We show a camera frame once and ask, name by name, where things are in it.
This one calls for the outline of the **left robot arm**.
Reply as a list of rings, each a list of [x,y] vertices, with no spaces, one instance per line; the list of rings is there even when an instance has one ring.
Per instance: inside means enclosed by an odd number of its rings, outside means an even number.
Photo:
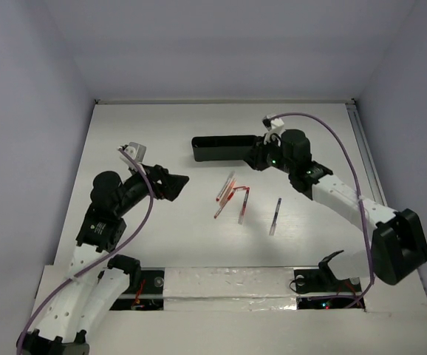
[[[89,343],[115,300],[144,286],[140,261],[120,253],[127,245],[121,240],[124,215],[145,197],[150,206],[155,200],[175,200],[188,181],[159,165],[139,165],[127,180],[112,171],[94,178],[67,275],[30,317],[17,354],[89,353]]]

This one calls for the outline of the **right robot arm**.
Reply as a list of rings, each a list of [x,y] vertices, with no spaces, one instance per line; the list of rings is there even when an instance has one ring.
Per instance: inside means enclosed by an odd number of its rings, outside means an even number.
[[[363,196],[312,159],[310,141],[298,129],[256,136],[245,162],[256,171],[275,168],[310,200],[326,206],[363,232],[369,273],[396,285],[427,263],[427,241],[418,214],[397,211]]]

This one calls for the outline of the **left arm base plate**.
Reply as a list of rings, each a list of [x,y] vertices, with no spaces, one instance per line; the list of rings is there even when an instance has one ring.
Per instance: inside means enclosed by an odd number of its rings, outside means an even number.
[[[114,302],[111,311],[162,311],[164,268],[143,268],[140,284],[130,287]]]

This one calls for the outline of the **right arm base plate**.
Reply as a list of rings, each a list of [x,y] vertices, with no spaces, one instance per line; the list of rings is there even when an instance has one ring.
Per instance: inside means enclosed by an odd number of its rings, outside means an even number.
[[[289,287],[298,310],[345,309],[362,293],[359,279],[339,280],[319,268],[295,269]]]

